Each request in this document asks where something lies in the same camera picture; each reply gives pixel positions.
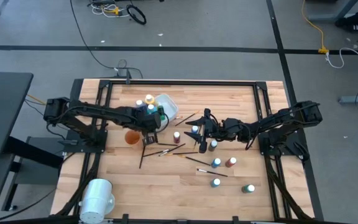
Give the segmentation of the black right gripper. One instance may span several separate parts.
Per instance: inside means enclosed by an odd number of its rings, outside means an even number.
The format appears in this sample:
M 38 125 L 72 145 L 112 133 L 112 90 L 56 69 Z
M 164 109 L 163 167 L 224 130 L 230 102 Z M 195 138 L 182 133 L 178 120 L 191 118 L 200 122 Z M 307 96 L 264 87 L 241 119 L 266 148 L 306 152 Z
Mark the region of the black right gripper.
M 211 119 L 211 110 L 204 109 L 204 114 L 200 119 L 197 119 L 196 124 L 204 125 L 204 136 L 206 138 L 213 138 L 215 140 L 235 140 L 238 133 L 238 120 L 234 118 L 227 118 L 223 123 L 217 123 Z M 193 139 L 202 139 L 203 136 L 199 133 L 185 132 L 185 134 Z

